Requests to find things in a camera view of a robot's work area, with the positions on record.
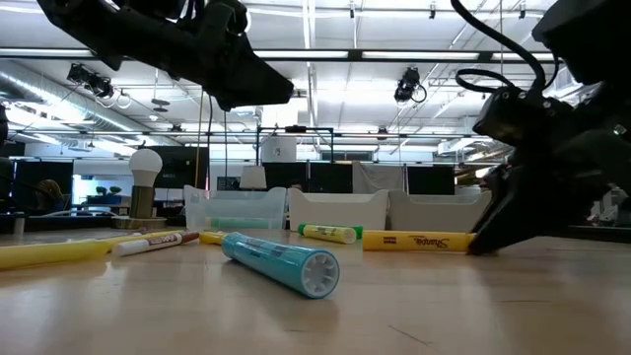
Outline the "black aluminium table frame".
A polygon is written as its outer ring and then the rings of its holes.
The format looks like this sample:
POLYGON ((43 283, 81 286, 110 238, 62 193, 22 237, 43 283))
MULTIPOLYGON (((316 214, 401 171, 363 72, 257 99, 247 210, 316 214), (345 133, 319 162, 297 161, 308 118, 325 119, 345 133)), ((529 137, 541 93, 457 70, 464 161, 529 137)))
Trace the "black aluminium table frame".
MULTIPOLYGON (((17 216, 0 214, 0 234, 12 233, 17 219, 17 216)), ((110 218, 103 216, 25 218, 26 232, 110 228, 111 226, 110 218)), ((550 237, 631 245, 631 228, 570 226, 565 230, 552 232, 550 237)))

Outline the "red Expo marker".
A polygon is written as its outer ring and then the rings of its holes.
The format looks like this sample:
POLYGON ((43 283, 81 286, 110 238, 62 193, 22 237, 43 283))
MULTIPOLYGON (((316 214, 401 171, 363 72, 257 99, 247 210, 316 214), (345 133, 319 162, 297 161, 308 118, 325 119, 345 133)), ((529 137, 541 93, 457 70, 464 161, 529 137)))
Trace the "red Expo marker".
POLYGON ((188 232, 129 241, 116 245, 111 253, 113 256, 129 256, 157 249, 172 248, 195 241, 198 237, 198 232, 188 232))

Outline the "black ceiling light cluster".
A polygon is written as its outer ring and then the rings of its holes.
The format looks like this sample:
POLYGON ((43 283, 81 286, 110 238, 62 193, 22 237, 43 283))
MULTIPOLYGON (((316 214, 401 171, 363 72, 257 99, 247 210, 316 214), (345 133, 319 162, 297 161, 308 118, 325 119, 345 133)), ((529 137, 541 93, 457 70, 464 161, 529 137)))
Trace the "black ceiling light cluster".
POLYGON ((99 99, 110 99, 114 94, 114 87, 109 77, 101 76, 83 64, 72 63, 66 79, 90 91, 99 99))

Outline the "long yellow highlighter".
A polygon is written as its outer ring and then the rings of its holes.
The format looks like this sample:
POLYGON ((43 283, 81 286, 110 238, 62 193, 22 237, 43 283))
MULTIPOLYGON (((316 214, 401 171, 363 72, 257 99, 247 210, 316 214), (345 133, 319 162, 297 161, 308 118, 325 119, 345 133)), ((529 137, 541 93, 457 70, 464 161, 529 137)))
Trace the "long yellow highlighter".
POLYGON ((104 241, 0 247, 0 270, 98 258, 109 250, 104 241))

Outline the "white box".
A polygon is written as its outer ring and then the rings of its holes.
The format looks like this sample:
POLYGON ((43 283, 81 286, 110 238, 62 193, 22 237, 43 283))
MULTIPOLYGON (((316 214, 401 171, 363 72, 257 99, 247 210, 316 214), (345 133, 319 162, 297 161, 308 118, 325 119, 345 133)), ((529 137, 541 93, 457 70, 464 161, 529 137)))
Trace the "white box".
POLYGON ((263 163, 295 163, 297 138, 270 136, 261 140, 260 159, 263 163))

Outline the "slim yellow marker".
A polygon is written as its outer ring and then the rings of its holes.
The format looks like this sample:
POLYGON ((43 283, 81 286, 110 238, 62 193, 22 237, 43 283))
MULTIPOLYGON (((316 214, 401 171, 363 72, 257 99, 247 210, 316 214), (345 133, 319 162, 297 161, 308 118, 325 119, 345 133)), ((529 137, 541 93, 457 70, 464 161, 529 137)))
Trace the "slim yellow marker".
POLYGON ((121 244, 121 243, 131 242, 131 241, 136 241, 136 240, 156 238, 156 237, 163 237, 163 236, 168 236, 168 235, 175 234, 176 232, 180 233, 180 230, 177 230, 177 231, 162 231, 162 232, 149 232, 149 233, 144 233, 144 234, 142 234, 142 233, 134 233, 134 234, 131 234, 131 235, 125 235, 125 236, 101 239, 101 242, 107 243, 109 245, 109 247, 112 249, 114 246, 116 246, 118 244, 121 244))

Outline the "large orange-yellow Sharpie highlighter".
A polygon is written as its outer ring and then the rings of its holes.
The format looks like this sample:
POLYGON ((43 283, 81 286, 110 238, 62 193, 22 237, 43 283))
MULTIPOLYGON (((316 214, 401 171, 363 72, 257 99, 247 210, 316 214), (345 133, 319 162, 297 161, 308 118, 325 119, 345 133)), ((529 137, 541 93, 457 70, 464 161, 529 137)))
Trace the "large orange-yellow Sharpie highlighter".
POLYGON ((470 233, 365 231, 363 250, 465 252, 476 237, 470 233))

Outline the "white plastic bin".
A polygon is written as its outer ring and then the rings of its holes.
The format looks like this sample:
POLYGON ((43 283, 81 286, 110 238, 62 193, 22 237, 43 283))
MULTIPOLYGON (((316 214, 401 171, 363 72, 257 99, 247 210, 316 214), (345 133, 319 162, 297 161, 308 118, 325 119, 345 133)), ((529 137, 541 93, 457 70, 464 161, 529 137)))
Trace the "white plastic bin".
POLYGON ((290 230, 301 224, 322 226, 361 226, 367 230, 384 230, 388 207, 388 191, 373 194, 303 193, 287 190, 290 230))

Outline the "white lampshade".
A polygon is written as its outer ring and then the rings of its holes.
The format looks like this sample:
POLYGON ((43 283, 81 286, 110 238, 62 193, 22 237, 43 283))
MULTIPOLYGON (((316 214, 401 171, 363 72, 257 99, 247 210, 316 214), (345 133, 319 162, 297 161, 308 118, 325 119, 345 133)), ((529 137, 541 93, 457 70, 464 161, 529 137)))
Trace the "white lampshade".
POLYGON ((243 167, 241 180, 241 189, 257 189, 264 190, 267 188, 266 173, 264 166, 245 166, 243 167))

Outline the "grey cloth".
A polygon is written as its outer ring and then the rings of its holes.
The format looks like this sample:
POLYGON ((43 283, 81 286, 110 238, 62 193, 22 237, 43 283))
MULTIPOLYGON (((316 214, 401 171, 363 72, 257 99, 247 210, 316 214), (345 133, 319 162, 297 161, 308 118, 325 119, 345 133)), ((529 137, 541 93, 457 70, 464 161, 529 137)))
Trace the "grey cloth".
POLYGON ((354 193, 374 194, 379 190, 404 190, 405 166, 352 163, 354 193))

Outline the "thick teal marker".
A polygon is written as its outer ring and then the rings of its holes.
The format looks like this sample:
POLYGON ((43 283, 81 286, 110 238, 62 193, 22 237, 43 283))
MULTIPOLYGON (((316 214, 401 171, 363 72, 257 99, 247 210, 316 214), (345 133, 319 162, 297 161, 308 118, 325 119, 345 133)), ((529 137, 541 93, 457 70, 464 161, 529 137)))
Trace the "thick teal marker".
POLYGON ((322 299, 332 293, 341 275, 338 260, 324 249, 230 233, 223 238, 222 252, 311 299, 322 299))

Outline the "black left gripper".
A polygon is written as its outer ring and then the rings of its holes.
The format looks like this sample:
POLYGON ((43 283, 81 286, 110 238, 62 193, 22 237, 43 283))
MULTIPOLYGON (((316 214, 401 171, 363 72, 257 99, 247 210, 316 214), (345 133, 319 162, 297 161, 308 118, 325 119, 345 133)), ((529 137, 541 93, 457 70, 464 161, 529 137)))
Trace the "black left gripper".
POLYGON ((161 0, 161 19, 161 68, 201 85, 220 109, 292 98, 292 82, 254 53, 239 0, 161 0))

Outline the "wooden bulb base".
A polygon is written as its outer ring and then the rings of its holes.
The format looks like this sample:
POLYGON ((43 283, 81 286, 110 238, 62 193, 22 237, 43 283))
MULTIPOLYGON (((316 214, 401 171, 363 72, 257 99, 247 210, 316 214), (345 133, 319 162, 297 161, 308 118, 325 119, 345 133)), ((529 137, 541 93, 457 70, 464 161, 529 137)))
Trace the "wooden bulb base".
POLYGON ((144 231, 166 228, 167 219, 153 215, 154 197, 155 189, 153 187, 134 185, 129 215, 112 217, 112 226, 120 230, 144 231))

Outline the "white light bulb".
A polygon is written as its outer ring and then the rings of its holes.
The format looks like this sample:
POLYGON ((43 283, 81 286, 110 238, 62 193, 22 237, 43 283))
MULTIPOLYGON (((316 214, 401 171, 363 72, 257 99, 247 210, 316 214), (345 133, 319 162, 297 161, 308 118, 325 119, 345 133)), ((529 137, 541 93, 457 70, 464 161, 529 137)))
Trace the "white light bulb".
POLYGON ((131 155, 128 166, 135 186, 153 187, 163 160, 154 150, 140 149, 131 155))

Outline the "yellow Sharpie highlighter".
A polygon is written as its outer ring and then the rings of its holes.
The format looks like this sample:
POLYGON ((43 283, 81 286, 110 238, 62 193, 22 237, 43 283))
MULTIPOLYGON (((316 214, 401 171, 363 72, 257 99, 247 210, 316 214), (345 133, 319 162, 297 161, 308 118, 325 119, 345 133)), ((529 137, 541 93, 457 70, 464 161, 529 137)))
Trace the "yellow Sharpie highlighter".
POLYGON ((352 245, 358 239, 358 232, 350 227, 301 224, 298 233, 306 238, 343 245, 352 245))

